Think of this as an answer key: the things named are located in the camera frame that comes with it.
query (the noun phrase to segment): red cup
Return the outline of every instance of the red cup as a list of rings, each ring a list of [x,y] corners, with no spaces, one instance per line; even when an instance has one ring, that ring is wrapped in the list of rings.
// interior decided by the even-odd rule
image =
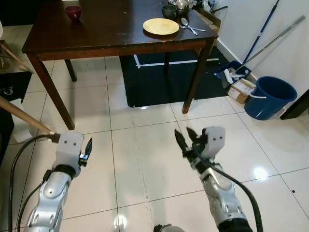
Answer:
[[[67,6],[64,10],[72,22],[78,22],[82,15],[82,9],[80,6]]]

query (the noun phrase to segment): black mat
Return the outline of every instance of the black mat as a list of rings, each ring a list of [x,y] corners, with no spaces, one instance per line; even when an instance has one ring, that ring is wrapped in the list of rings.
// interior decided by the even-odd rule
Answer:
[[[162,63],[165,53],[138,55],[140,64]],[[227,64],[227,59],[214,47],[204,74],[199,82],[195,99],[206,99],[226,96],[221,80],[214,72]],[[171,61],[197,59],[191,51],[172,52]],[[158,105],[185,100],[196,63],[169,65],[169,74],[164,76],[163,65],[141,67],[138,69],[133,56],[120,57],[124,76],[126,99],[130,107]]]

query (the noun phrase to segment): spoon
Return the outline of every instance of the spoon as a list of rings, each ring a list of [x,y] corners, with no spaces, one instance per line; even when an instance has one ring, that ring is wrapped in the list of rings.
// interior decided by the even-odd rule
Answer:
[[[198,35],[198,33],[195,30],[193,30],[192,27],[190,27],[188,21],[185,18],[182,18],[181,21],[184,26],[187,26],[193,32],[193,34]]]
[[[185,29],[188,28],[187,26],[179,25],[180,28]],[[194,30],[199,30],[199,31],[206,31],[205,29],[199,29],[199,28],[192,28]]]

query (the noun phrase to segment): dark mug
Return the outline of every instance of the dark mug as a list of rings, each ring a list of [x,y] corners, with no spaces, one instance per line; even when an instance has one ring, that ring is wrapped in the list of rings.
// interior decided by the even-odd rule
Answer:
[[[80,6],[67,6],[64,10],[72,22],[78,22],[82,15],[82,9]]]
[[[164,18],[174,19],[177,16],[176,14],[177,9],[178,7],[174,5],[162,6],[162,14]]]

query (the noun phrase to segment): wooden table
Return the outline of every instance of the wooden table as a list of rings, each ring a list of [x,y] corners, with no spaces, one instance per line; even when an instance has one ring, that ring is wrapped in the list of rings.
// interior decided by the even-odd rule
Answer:
[[[122,56],[166,52],[167,71],[170,52],[202,49],[182,112],[186,114],[194,97],[206,60],[217,35],[194,13],[186,19],[192,27],[204,28],[195,36],[188,29],[180,29],[169,36],[156,36],[143,30],[144,21],[162,18],[161,8],[167,0],[79,0],[47,1],[41,8],[22,49],[32,63],[49,96],[69,130],[75,125],[48,74],[44,60],[64,59],[72,81],[76,81],[70,59]],[[72,24],[64,8],[80,5],[82,17]]]

